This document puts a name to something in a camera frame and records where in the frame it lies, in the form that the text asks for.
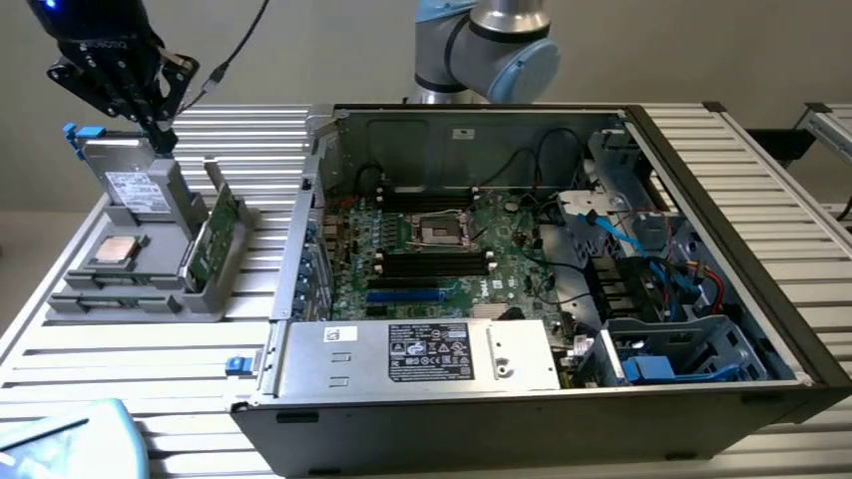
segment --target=floor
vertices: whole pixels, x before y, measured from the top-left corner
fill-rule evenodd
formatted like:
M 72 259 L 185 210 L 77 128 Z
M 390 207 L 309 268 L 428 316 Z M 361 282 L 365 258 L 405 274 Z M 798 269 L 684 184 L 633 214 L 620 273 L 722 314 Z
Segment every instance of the floor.
M 0 212 L 0 333 L 14 319 L 85 215 Z

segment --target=motherboard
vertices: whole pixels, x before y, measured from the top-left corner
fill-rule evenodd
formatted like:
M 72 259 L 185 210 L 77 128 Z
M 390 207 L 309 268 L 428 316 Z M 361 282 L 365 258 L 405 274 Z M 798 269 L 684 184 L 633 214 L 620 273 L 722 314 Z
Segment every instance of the motherboard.
M 540 257 L 540 240 L 524 233 L 528 202 L 509 192 L 449 202 L 338 201 L 324 221 L 333 320 L 486 317 L 558 324 L 546 268 L 529 259 Z

